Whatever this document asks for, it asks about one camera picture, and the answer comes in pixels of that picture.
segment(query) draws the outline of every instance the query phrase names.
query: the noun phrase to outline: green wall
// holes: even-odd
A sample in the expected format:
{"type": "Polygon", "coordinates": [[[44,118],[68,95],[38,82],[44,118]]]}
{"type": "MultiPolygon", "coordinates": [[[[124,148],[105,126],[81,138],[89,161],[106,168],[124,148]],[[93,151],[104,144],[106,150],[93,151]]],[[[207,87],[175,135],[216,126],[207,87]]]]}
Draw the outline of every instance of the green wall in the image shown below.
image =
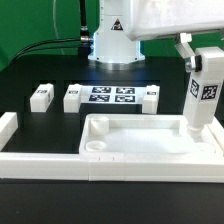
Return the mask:
{"type": "MultiPolygon", "coordinates": [[[[99,0],[86,0],[88,26],[93,33],[98,27],[99,0]]],[[[57,0],[57,27],[60,38],[79,36],[79,1],[57,0]]],[[[0,70],[23,47],[42,40],[55,39],[53,0],[0,1],[0,70]]],[[[223,46],[219,34],[197,35],[192,47],[223,46]]],[[[173,39],[146,41],[142,44],[147,56],[178,56],[173,39]]],[[[61,54],[60,50],[45,51],[61,54]]],[[[76,54],[76,50],[65,50],[76,54]]]]}

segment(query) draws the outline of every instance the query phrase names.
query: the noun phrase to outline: white robot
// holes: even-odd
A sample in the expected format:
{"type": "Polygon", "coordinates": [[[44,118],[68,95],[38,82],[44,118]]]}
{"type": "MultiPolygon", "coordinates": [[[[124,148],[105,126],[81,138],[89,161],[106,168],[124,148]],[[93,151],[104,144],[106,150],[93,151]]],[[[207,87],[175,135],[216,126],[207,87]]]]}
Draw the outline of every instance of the white robot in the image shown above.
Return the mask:
{"type": "Polygon", "coordinates": [[[188,132],[197,137],[214,117],[224,79],[224,52],[214,47],[194,53],[187,33],[222,32],[223,8],[222,0],[100,0],[100,26],[90,63],[129,69],[145,59],[140,40],[177,36],[176,49],[185,59],[186,71],[192,72],[184,115],[188,132]]]}

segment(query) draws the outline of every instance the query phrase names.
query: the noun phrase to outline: black table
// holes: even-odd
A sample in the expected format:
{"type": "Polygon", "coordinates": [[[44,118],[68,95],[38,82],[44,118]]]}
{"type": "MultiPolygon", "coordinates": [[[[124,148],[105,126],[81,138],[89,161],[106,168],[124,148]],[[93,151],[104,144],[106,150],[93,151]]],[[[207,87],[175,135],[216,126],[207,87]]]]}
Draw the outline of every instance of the black table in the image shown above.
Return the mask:
{"type": "MultiPolygon", "coordinates": [[[[0,112],[17,112],[19,118],[19,128],[3,151],[78,153],[87,114],[141,113],[141,105],[82,104],[79,114],[64,114],[63,97],[70,84],[160,85],[158,113],[182,114],[188,80],[179,58],[147,58],[143,68],[115,72],[91,68],[76,56],[22,57],[0,73],[0,112]],[[47,113],[31,113],[29,98],[44,83],[54,84],[55,98],[47,113]]],[[[223,90],[216,117],[224,123],[223,90]]],[[[224,220],[223,184],[1,179],[0,198],[1,224],[224,220]]]]}

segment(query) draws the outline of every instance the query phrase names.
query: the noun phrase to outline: yellow warning triangle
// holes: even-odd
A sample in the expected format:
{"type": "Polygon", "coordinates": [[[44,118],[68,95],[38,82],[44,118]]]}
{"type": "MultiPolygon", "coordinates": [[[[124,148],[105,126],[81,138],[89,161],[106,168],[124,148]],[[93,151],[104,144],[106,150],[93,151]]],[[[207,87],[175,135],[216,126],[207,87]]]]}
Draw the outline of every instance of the yellow warning triangle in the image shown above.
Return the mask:
{"type": "Polygon", "coordinates": [[[114,23],[113,27],[111,28],[111,30],[118,30],[118,31],[122,31],[123,27],[121,25],[121,22],[119,19],[116,20],[116,22],[114,23]]]}

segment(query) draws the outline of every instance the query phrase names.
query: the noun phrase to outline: black label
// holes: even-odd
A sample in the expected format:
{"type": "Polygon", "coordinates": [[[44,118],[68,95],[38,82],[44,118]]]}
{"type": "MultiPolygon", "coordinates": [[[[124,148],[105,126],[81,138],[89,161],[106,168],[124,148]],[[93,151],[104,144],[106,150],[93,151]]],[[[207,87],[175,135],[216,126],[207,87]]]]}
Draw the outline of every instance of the black label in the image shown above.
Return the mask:
{"type": "Polygon", "coordinates": [[[135,103],[135,96],[116,96],[115,102],[117,103],[135,103]]]}
{"type": "Polygon", "coordinates": [[[47,90],[38,90],[37,93],[45,94],[45,93],[47,93],[47,90]]]}
{"type": "Polygon", "coordinates": [[[69,94],[78,94],[78,90],[69,90],[68,93],[69,94]]]}
{"type": "Polygon", "coordinates": [[[192,79],[190,92],[196,99],[198,98],[199,88],[199,84],[194,79],[192,79]]]}
{"type": "Polygon", "coordinates": [[[216,98],[218,85],[204,86],[201,100],[213,100],[216,98]]]}
{"type": "Polygon", "coordinates": [[[118,94],[135,94],[135,88],[116,88],[118,94]]]}
{"type": "Polygon", "coordinates": [[[111,93],[111,87],[93,87],[92,93],[111,93]]]}
{"type": "Polygon", "coordinates": [[[156,95],[156,92],[147,92],[147,95],[155,96],[156,95]]]}
{"type": "Polygon", "coordinates": [[[90,102],[109,102],[109,95],[90,95],[90,102]]]}

